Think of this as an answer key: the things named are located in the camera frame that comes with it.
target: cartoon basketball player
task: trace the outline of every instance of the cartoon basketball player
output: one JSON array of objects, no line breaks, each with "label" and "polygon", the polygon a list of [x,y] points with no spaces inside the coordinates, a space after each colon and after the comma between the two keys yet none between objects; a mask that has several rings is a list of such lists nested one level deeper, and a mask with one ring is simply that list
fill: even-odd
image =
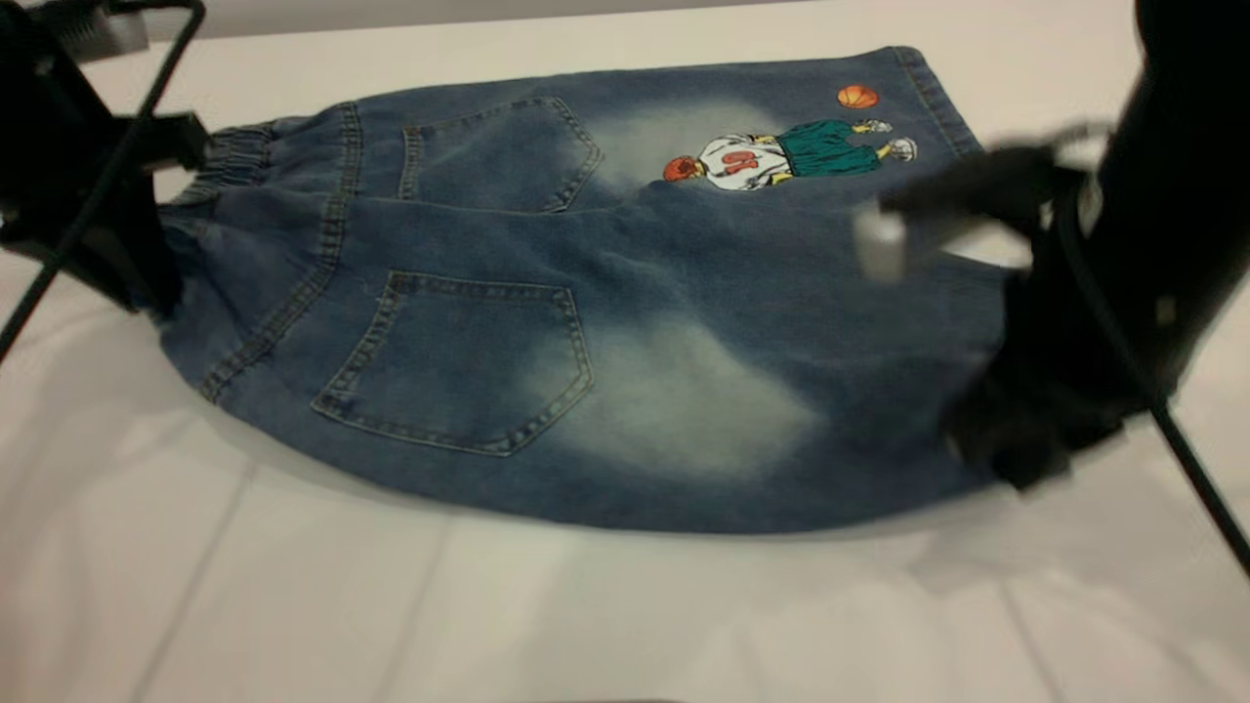
[{"label": "cartoon basketball player", "polygon": [[698,159],[679,156],[669,161],[664,180],[706,178],[724,190],[760,190],[791,178],[864,174],[881,168],[888,156],[900,161],[916,158],[916,143],[908,138],[891,139],[878,149],[846,141],[854,134],[892,130],[881,120],[854,125],[821,120],[778,136],[726,134],[711,140]]}]

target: waistband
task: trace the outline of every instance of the waistband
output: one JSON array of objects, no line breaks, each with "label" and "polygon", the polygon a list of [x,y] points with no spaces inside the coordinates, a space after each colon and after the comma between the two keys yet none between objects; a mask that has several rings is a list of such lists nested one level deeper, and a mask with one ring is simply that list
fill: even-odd
[{"label": "waistband", "polygon": [[170,205],[192,205],[222,188],[259,185],[269,166],[274,121],[224,129],[212,135],[204,166]]}]

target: orange basketball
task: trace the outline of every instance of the orange basketball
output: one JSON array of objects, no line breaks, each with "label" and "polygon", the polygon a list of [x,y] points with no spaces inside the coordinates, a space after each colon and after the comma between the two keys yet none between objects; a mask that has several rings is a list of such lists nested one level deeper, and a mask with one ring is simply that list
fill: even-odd
[{"label": "orange basketball", "polygon": [[878,100],[880,98],[876,91],[862,85],[848,85],[838,91],[838,101],[842,104],[842,108],[851,110],[865,110],[876,105]]}]

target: denim shorts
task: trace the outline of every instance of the denim shorts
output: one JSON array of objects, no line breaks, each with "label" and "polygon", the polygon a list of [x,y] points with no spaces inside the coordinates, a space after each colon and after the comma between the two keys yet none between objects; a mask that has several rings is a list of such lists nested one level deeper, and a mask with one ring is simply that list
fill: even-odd
[{"label": "denim shorts", "polygon": [[998,345],[1004,271],[939,254],[878,286],[850,234],[976,149],[904,48],[229,129],[162,208],[185,280],[162,344],[208,400],[396,490],[604,528],[846,525],[994,480],[939,420]]}]

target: sneaker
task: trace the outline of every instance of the sneaker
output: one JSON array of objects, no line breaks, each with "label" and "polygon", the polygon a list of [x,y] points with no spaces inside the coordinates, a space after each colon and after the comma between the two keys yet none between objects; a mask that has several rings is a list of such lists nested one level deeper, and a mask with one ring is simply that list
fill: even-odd
[{"label": "sneaker", "polygon": [[890,143],[890,155],[900,161],[910,161],[916,158],[916,143],[908,139],[895,139]]},{"label": "sneaker", "polygon": [[881,120],[864,120],[860,124],[866,126],[869,131],[894,131],[894,125]]}]

